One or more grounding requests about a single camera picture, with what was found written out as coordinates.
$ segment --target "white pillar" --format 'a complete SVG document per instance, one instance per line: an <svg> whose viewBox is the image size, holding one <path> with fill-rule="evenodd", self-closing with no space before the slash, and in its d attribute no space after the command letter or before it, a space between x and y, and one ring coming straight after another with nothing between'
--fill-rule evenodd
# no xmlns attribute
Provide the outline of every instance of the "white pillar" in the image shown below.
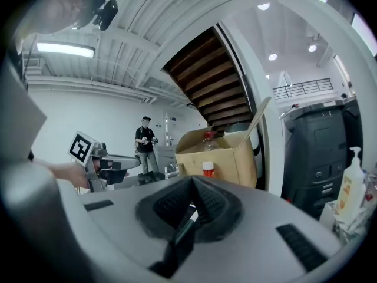
<svg viewBox="0 0 377 283"><path fill-rule="evenodd" d="M266 166L266 190L269 193L280 196L283 186L285 144L279 120L279 109L273 91L255 52L234 21L226 18L222 20L221 26L242 64L252 88L256 105L258 106L266 97L272 98L261 122Z"/></svg>
<svg viewBox="0 0 377 283"><path fill-rule="evenodd" d="M377 164L377 63L350 23L319 0L278 0L304 18L342 59L356 91L363 130L363 169Z"/></svg>

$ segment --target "box flap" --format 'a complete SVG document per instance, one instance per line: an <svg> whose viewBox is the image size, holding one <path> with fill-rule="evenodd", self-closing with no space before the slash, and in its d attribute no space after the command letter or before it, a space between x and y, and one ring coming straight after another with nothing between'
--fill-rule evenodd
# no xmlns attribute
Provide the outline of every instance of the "box flap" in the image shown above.
<svg viewBox="0 0 377 283"><path fill-rule="evenodd" d="M247 129L247 132L245 134L245 137L243 141L238 145L237 148L240 148L243 143L249 138L250 133L252 132L253 128L255 128L261 119L261 117L264 115L264 112L266 111L267 105L269 101L271 100L271 97L266 97L262 103L258 106L257 113L254 115L252 122L250 123L249 128Z"/></svg>
<svg viewBox="0 0 377 283"><path fill-rule="evenodd" d="M212 131L212 126L200 130L187 132L184 136L182 136L182 138L178 142L178 145L176 147L176 153L179 154L183 150L194 147L195 145L201 143L204 140L204 134L207 131Z"/></svg>

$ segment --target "hand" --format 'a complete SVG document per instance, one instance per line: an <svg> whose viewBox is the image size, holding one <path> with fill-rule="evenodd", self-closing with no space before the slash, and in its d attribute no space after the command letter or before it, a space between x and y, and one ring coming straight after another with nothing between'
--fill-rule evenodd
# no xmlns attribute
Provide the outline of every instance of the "hand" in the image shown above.
<svg viewBox="0 0 377 283"><path fill-rule="evenodd" d="M89 188L87 174L79 163L56 164L51 170L56 178L69 180L74 187Z"/></svg>

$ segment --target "wooden stair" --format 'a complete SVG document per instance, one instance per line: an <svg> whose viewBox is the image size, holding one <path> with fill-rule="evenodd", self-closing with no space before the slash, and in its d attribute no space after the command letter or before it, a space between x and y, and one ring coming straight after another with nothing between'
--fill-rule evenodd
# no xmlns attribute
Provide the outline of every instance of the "wooden stair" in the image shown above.
<svg viewBox="0 0 377 283"><path fill-rule="evenodd" d="M240 77L214 29L188 43L164 69L219 134L232 124L251 121Z"/></svg>

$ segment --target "plastic bottle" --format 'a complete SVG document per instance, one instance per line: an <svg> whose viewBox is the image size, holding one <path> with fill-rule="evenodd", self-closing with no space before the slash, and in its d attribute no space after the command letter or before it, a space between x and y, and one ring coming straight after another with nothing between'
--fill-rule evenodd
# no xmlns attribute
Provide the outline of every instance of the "plastic bottle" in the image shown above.
<svg viewBox="0 0 377 283"><path fill-rule="evenodd" d="M343 181L336 201L336 211L347 225L358 214L366 192L365 173L360 168L359 147L350 148L355 152L351 165L344 170Z"/></svg>
<svg viewBox="0 0 377 283"><path fill-rule="evenodd" d="M207 131L204 135L204 149L203 151L212 151L219 148L219 145L213 139L214 135L216 134L215 131Z"/></svg>
<svg viewBox="0 0 377 283"><path fill-rule="evenodd" d="M203 162L203 175L214 178L213 162Z"/></svg>

